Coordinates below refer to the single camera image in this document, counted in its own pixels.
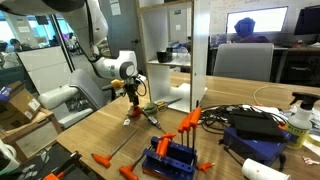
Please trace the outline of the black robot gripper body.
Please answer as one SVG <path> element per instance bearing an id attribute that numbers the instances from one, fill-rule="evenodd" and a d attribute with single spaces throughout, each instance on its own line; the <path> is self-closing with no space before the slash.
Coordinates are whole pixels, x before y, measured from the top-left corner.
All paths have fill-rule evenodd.
<path id="1" fill-rule="evenodd" d="M 142 75 L 133 76 L 126 80 L 114 79 L 111 81 L 111 85 L 115 90 L 117 96 L 125 95 L 146 95 L 147 90 L 144 90 L 144 93 L 141 94 L 138 92 L 138 87 L 140 84 L 144 84 L 146 78 Z"/>

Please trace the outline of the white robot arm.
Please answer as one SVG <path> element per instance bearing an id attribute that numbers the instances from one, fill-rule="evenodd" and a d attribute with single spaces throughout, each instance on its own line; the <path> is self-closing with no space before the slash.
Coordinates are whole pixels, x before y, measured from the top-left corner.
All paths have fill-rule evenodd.
<path id="1" fill-rule="evenodd" d="M 60 14 L 77 36 L 95 73 L 101 78 L 122 81 L 116 87 L 124 90 L 134 106 L 139 105 L 136 54 L 131 50 L 121 50 L 116 59 L 101 55 L 98 46 L 108 34 L 108 23 L 94 0 L 1 0 L 0 7 L 2 11 L 18 16 Z"/>

